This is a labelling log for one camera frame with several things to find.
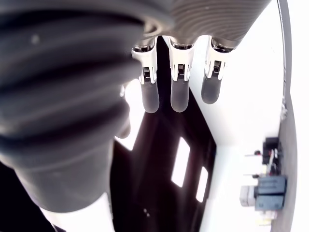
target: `corrugated rubber sleeve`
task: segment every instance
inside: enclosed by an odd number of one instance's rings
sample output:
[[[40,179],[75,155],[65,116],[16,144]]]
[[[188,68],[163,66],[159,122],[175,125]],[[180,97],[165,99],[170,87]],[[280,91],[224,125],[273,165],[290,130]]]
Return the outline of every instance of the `corrugated rubber sleeve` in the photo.
[[[200,35],[236,47],[270,0],[175,0],[171,11],[175,27],[163,33],[180,44],[192,44]]]
[[[120,89],[141,70],[130,50],[146,16],[171,25],[160,2],[0,2],[0,161],[40,208],[72,212],[110,192],[129,113]]]

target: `white wall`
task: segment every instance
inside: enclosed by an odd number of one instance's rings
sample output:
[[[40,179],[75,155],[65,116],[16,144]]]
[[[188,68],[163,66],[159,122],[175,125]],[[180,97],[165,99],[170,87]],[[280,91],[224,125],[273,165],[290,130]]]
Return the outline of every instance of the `white wall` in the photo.
[[[201,232],[260,231],[254,209],[239,203],[242,158],[278,136],[283,93],[283,51],[277,2],[273,0],[233,52],[219,100],[206,105],[200,96],[207,36],[196,43],[190,89],[217,144],[210,196]]]

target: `gray box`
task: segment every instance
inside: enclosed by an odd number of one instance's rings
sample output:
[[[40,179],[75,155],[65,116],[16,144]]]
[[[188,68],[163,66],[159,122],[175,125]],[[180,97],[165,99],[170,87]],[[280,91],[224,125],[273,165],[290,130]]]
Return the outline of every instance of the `gray box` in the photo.
[[[255,210],[266,211],[282,209],[283,200],[283,196],[258,196],[255,201]]]
[[[249,186],[241,186],[240,190],[240,204],[244,207],[248,207],[248,193],[249,193]]]
[[[254,186],[241,186],[239,200],[240,204],[244,207],[254,206]]]
[[[265,176],[258,179],[257,195],[284,194],[285,176]]]

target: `black rubber fingertip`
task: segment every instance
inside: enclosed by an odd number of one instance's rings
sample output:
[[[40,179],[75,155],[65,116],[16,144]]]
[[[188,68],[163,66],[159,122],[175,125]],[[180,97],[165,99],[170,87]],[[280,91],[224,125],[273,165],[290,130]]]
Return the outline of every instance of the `black rubber fingertip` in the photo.
[[[206,104],[214,104],[220,95],[221,80],[217,77],[206,78],[204,75],[201,97]]]
[[[174,111],[181,113],[186,110],[189,103],[189,81],[172,79],[170,104]]]
[[[141,95],[145,111],[155,113],[160,105],[157,82],[152,84],[150,81],[145,81],[145,84],[141,85]]]

